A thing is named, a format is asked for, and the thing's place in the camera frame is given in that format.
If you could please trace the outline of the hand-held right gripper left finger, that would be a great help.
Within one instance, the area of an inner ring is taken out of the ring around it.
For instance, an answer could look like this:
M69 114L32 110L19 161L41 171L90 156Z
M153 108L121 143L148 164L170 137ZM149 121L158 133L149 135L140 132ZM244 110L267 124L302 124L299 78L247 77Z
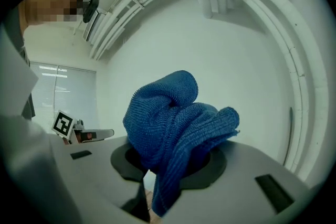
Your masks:
M54 135L51 146L81 222L150 222L146 170L125 136L65 145Z

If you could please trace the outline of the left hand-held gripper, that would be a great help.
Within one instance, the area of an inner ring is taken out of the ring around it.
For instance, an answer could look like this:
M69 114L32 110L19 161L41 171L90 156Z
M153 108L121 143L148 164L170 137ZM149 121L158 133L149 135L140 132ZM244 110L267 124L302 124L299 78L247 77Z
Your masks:
M55 116L51 130L60 136L66 145L102 141L114 136L113 129L84 130L83 120L59 110Z

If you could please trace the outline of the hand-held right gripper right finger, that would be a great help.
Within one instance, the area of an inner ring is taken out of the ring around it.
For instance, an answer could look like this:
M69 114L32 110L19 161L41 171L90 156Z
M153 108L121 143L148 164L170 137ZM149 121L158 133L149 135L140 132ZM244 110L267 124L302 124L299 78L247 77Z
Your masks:
M308 187L260 150L226 141L226 167L209 187L183 190L163 223L288 223Z

